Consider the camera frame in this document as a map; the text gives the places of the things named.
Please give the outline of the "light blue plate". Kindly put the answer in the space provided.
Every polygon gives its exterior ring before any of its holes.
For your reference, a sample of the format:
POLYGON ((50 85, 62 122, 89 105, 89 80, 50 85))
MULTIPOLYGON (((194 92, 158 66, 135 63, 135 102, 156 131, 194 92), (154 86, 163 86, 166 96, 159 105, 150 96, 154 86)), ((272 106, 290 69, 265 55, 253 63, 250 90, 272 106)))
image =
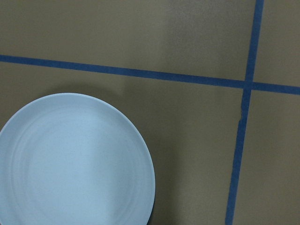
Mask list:
POLYGON ((0 132, 3 225, 145 225, 154 199, 144 139, 102 100, 45 96, 0 132))

